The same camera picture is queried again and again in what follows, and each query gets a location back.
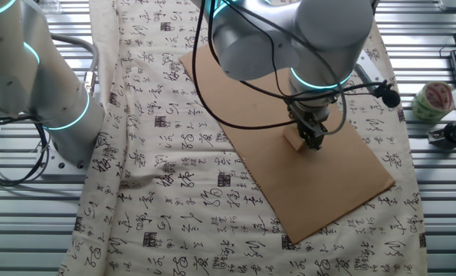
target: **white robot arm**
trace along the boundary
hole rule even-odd
[[[87,166],[104,117],[91,85],[61,57],[33,0],[0,0],[0,117],[32,115],[65,159]]]
[[[336,102],[335,89],[346,84],[354,69],[371,83],[363,67],[356,67],[358,60],[367,58],[362,50],[373,21],[369,0],[302,0],[282,6],[268,0],[193,2],[205,7],[214,54],[226,75],[249,81],[290,68],[291,94],[312,97],[289,103],[288,109],[313,150],[321,147],[325,135],[339,129],[329,132],[322,124],[330,113],[328,104]],[[390,87],[383,83],[371,91],[395,107],[399,96]]]

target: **metal bracket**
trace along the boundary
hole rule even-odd
[[[354,71],[360,77],[364,84],[370,84],[375,81],[384,81],[378,68],[371,61],[367,53],[363,50],[360,53],[359,60],[357,61]],[[367,90],[372,93],[376,87],[367,87]]]
[[[88,168],[85,168],[83,164],[73,164],[62,158],[52,143],[49,147],[49,163],[44,173],[42,173],[42,177],[55,178],[65,176],[66,179],[71,177],[79,180],[86,177]]]

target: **metal slotted table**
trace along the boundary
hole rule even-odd
[[[62,15],[48,17],[52,32],[91,41],[88,1],[61,2]],[[383,0],[376,21],[388,49],[402,95],[408,136],[425,213],[428,271],[456,275],[456,149],[428,145],[426,133],[456,120],[447,115],[431,126],[414,118],[412,97],[428,81],[454,82],[448,55],[454,50],[456,14],[443,12],[436,1]],[[79,77],[91,62],[78,47],[56,42]],[[95,97],[99,98],[99,87]],[[22,177],[33,165],[38,144],[30,123],[14,123],[0,131],[1,171]],[[39,179],[25,187],[0,188],[0,275],[55,275],[71,244],[71,232],[83,180],[66,176]]]

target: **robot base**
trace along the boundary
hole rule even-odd
[[[54,148],[54,145],[50,145],[49,149],[49,162],[47,164],[47,168],[45,169],[44,173],[42,173],[42,177],[63,177],[65,176],[66,179],[73,179],[73,180],[84,180],[87,175],[87,167],[83,164],[73,164],[67,160],[65,160]]]

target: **black cable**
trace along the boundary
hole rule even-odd
[[[33,116],[22,116],[22,117],[17,117],[17,118],[13,118],[13,117],[0,117],[0,126],[1,126],[1,125],[4,125],[4,124],[7,124],[7,123],[14,123],[14,122],[18,122],[18,121],[32,120],[32,119],[34,119]]]
[[[42,160],[44,159],[44,154],[47,153],[47,162],[46,162],[46,164],[44,164],[44,168],[42,169],[42,171],[36,177],[34,177],[33,179],[30,179],[30,180],[37,179],[44,172],[45,166],[47,165],[48,159],[49,159],[48,142],[47,142],[47,138],[45,136],[45,132],[44,132],[44,128],[42,127],[42,124],[41,123],[34,123],[34,125],[37,128],[38,134],[39,134],[39,136],[41,138],[42,147],[43,148],[47,148],[47,149],[41,153],[39,159],[37,160],[35,165],[32,167],[30,172],[28,172],[28,174],[25,177],[23,177],[22,179],[17,179],[17,180],[7,180],[7,179],[3,179],[3,178],[0,177],[0,186],[12,187],[12,186],[16,186],[16,185],[18,185],[20,183],[23,183],[23,182],[27,181],[41,167]]]
[[[200,7],[200,13],[198,15],[198,21],[197,21],[197,30],[195,31],[195,37],[194,37],[194,47],[193,47],[193,52],[192,52],[192,80],[195,85],[195,89],[197,90],[198,98],[200,99],[202,105],[204,106],[205,110],[214,117],[219,123],[222,123],[228,127],[236,128],[239,130],[266,130],[269,128],[274,128],[274,127],[282,127],[286,126],[292,123],[295,123],[295,120],[288,121],[285,123],[276,123],[272,125],[267,125],[267,126],[239,126],[233,123],[226,122],[225,120],[221,119],[218,117],[212,110],[208,107],[207,103],[204,100],[204,97],[202,96],[202,93],[200,91],[200,88],[198,86],[198,81],[197,81],[197,69],[196,69],[196,64],[197,64],[197,48],[198,48],[198,39],[200,37],[200,30],[202,27],[202,19],[204,17],[204,9],[205,9],[205,0],[202,0],[201,7]]]

